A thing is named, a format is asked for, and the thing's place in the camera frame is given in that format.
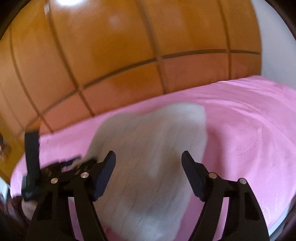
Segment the person's left hand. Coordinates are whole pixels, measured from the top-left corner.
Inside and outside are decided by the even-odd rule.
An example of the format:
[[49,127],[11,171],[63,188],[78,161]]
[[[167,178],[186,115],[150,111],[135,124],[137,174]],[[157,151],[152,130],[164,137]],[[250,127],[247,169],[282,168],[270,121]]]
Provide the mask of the person's left hand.
[[22,199],[22,203],[21,203],[22,211],[24,216],[28,220],[32,219],[34,212],[37,208],[37,205],[38,203],[34,200],[25,201],[24,199]]

